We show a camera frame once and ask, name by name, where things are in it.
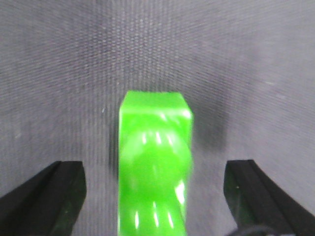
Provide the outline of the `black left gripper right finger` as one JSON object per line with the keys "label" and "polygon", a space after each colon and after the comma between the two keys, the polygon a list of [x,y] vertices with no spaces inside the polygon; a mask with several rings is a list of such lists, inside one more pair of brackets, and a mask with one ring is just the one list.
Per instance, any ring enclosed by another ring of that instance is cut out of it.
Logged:
{"label": "black left gripper right finger", "polygon": [[253,160],[227,161],[223,192],[237,224],[233,236],[313,236],[315,217]]}

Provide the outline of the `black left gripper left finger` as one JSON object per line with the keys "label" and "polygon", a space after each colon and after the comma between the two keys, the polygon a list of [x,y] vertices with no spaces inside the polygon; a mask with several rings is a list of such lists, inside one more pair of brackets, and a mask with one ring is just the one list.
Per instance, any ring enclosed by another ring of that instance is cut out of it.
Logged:
{"label": "black left gripper left finger", "polygon": [[2,236],[69,236],[87,195],[81,161],[56,161],[0,199]]}

